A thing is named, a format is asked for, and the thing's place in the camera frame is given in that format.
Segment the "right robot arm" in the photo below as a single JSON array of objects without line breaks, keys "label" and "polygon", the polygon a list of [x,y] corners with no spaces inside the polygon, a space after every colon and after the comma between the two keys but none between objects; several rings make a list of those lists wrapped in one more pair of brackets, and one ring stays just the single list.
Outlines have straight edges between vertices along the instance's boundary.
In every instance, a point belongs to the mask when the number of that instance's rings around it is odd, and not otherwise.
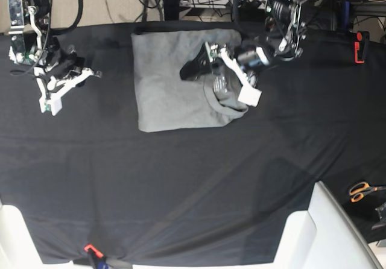
[{"label": "right robot arm", "polygon": [[62,98],[73,88],[80,87],[89,77],[101,77],[100,71],[85,66],[74,46],[63,49],[58,36],[77,28],[83,15],[83,0],[78,0],[77,15],[67,28],[54,29],[53,0],[7,0],[11,44],[9,59],[23,69],[14,69],[10,75],[32,76],[39,87],[40,111],[57,115],[62,109]]}]

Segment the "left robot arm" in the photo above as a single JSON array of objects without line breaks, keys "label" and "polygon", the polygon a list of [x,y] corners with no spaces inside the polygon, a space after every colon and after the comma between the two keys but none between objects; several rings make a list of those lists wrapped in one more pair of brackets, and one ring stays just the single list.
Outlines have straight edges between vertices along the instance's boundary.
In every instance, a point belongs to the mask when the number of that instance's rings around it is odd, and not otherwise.
[{"label": "left robot arm", "polygon": [[271,65],[289,62],[302,55],[299,43],[306,37],[306,23],[301,19],[301,12],[307,1],[265,0],[265,34],[254,36],[242,28],[239,0],[233,0],[233,22],[248,37],[239,46],[204,42],[197,56],[181,68],[180,78],[196,81],[204,74],[215,74],[228,67],[241,84],[238,101],[256,107],[262,95],[257,88],[259,73]]}]

